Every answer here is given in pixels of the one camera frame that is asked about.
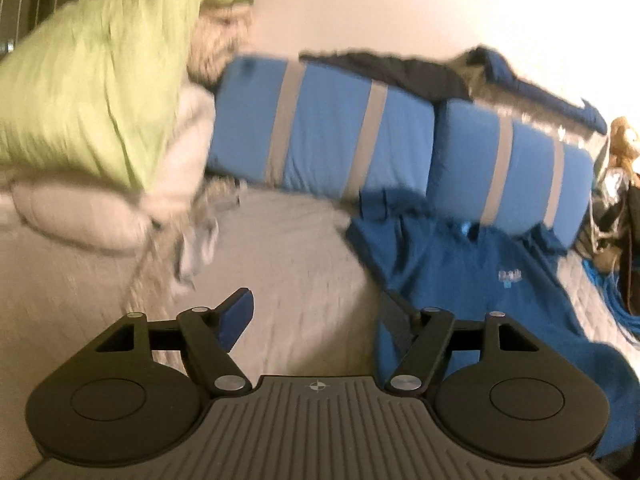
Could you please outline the black garment behind pillows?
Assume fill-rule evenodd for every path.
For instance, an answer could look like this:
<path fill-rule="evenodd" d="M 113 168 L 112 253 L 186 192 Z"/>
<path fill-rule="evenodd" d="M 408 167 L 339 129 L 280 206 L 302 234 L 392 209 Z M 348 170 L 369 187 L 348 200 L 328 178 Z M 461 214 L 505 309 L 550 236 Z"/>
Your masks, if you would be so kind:
<path fill-rule="evenodd" d="M 468 85 L 452 68 L 422 58 L 398 58 L 370 51 L 299 53 L 301 61 L 347 70 L 407 91 L 431 103 L 458 99 L 471 102 Z"/>

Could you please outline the left blue striped pillow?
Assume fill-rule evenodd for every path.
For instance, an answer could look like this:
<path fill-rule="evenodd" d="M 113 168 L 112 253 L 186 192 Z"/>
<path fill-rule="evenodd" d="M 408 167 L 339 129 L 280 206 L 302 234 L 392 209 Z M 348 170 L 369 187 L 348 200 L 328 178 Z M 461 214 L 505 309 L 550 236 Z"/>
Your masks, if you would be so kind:
<path fill-rule="evenodd" d="M 216 92 L 206 167 L 250 183 L 352 200 L 363 190 L 423 193 L 431 103 L 338 68 L 240 56 Z"/>

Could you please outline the dark blue sweatshirt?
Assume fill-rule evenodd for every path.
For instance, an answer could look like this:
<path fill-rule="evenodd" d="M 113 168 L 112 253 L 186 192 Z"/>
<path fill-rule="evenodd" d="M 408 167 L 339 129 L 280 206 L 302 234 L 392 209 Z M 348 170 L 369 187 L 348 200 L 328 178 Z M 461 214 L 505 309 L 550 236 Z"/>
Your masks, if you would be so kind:
<path fill-rule="evenodd" d="M 587 337 L 558 279 L 565 247 L 537 224 L 512 237 L 477 223 L 433 216 L 424 196 L 399 188 L 363 192 L 346 238 L 384 290 L 413 307 L 481 321 L 501 311 L 582 370 L 606 394 L 610 421 L 597 456 L 639 437 L 639 379 L 625 357 Z"/>

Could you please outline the light green blanket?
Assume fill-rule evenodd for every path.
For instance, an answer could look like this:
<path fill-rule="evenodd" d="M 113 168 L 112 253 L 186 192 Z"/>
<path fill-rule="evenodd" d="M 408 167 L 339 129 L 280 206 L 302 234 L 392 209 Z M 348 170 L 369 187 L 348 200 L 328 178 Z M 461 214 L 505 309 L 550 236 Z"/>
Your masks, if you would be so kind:
<path fill-rule="evenodd" d="M 1 162 L 149 188 L 174 131 L 201 7 L 250 0 L 77 0 L 1 62 Z"/>

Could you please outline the grey quilted bedspread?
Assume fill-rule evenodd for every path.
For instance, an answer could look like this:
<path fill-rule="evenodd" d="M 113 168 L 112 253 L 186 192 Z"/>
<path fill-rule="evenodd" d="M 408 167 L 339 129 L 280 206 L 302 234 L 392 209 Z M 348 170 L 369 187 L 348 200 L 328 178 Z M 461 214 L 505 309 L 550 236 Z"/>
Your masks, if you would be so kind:
<path fill-rule="evenodd" d="M 141 301 L 91 327 L 40 318 L 4 358 L 25 388 L 3 414 L 15 479 L 634 479 L 639 438 L 597 456 L 610 404 L 501 311 L 456 318 L 426 393 L 389 393 L 384 290 L 346 238 L 356 211 L 260 193 L 222 217 L 213 264 L 180 307 Z M 230 351 L 248 393 L 186 372 L 177 316 L 239 288 L 252 322 Z"/>

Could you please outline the brown teddy bear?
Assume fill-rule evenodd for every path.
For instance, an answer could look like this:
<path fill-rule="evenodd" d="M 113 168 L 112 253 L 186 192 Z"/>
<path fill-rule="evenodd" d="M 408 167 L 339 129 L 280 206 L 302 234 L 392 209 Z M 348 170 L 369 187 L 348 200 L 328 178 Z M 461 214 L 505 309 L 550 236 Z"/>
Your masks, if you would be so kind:
<path fill-rule="evenodd" d="M 639 133 L 626 117 L 617 117 L 611 124 L 610 165 L 635 174 L 634 163 L 639 159 Z"/>

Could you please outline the beige knitted blanket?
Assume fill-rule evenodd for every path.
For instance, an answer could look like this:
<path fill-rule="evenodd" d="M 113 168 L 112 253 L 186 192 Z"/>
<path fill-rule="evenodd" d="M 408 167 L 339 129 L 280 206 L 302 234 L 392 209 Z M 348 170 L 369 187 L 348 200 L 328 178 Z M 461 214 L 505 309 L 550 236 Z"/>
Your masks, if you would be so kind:
<path fill-rule="evenodd" d="M 249 3 L 232 6 L 203 4 L 191 36 L 186 63 L 189 78 L 213 87 L 235 55 L 250 44 L 253 9 Z"/>

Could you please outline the right blue striped pillow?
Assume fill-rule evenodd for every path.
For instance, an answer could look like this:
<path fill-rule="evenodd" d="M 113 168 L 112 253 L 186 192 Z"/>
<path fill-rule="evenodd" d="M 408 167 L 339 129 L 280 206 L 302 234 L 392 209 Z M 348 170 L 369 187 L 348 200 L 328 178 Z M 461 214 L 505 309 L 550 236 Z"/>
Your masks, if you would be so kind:
<path fill-rule="evenodd" d="M 426 197 L 435 214 L 520 235 L 537 224 L 565 247 L 587 210 L 593 162 L 582 148 L 475 104 L 436 108 Z"/>

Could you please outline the white quilted duvet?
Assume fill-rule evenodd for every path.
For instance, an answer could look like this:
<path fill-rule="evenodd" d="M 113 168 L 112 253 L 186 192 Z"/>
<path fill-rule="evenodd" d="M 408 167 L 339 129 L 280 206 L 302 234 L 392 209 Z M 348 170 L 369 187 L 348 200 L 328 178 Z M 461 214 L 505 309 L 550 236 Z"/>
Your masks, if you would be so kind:
<path fill-rule="evenodd" d="M 215 98 L 189 82 L 151 188 L 126 192 L 73 171 L 1 167 L 1 225 L 26 224 L 55 240 L 116 255 L 142 248 L 154 226 L 191 209 L 213 139 Z"/>

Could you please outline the blue striped pillow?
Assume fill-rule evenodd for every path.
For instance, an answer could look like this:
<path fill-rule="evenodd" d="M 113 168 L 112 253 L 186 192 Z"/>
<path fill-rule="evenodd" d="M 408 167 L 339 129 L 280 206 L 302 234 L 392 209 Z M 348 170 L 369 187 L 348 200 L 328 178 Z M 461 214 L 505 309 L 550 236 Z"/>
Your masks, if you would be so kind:
<path fill-rule="evenodd" d="M 426 197 L 435 214 L 520 235 L 537 224 L 565 247 L 587 210 L 593 162 L 582 148 L 475 104 L 436 108 Z"/>
<path fill-rule="evenodd" d="M 363 190 L 423 193 L 431 103 L 338 68 L 240 56 L 216 92 L 206 167 L 250 183 L 352 200 Z"/>

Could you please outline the dark blue blanket on headboard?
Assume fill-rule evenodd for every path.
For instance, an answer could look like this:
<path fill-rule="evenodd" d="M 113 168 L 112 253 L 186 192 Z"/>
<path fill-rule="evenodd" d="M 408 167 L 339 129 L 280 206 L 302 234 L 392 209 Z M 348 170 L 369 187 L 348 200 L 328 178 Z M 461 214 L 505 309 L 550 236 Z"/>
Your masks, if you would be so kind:
<path fill-rule="evenodd" d="M 608 134 L 602 114 L 586 100 L 579 104 L 520 76 L 497 50 L 478 46 L 450 62 L 469 87 L 478 104 L 527 117 L 534 124 L 563 127 L 589 139 L 593 133 Z"/>

